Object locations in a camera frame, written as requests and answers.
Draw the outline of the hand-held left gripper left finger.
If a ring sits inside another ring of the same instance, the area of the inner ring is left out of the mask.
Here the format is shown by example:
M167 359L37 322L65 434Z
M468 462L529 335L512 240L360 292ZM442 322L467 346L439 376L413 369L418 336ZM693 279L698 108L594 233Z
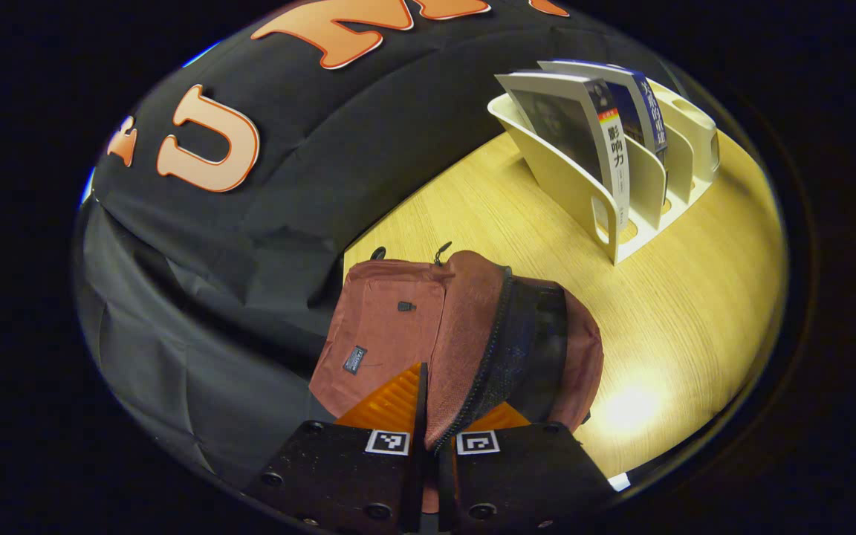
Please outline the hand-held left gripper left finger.
M427 380L428 366L417 363L340 422L303 422L242 494L317 531L417 534Z

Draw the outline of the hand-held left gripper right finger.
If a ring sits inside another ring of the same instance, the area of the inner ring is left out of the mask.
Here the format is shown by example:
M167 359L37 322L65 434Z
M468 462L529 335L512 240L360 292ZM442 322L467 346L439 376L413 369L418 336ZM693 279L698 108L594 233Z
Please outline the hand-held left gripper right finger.
M560 422L501 403L437 444L441 533L574 533L615 497Z

